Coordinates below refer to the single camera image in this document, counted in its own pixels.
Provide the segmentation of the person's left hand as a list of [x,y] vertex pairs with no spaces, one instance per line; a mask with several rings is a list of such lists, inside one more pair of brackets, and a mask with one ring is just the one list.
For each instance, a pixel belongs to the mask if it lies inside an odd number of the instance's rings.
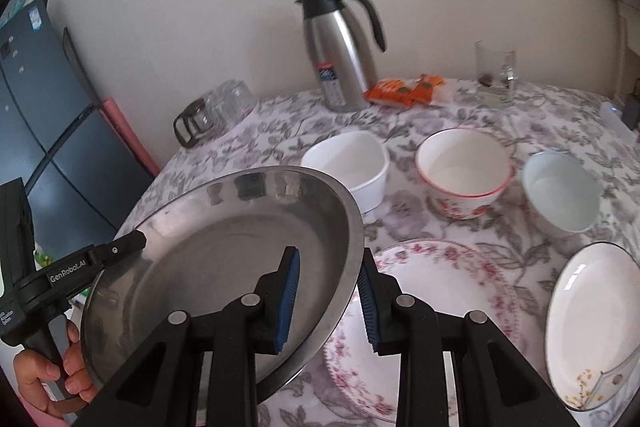
[[30,349],[22,350],[13,359],[17,388],[23,403],[38,411],[41,418],[50,417],[57,421],[62,421],[63,415],[44,389],[45,381],[63,378],[66,390],[85,403],[90,403],[98,394],[85,366],[78,328],[72,321],[66,321],[66,326],[70,347],[63,357],[62,369]]

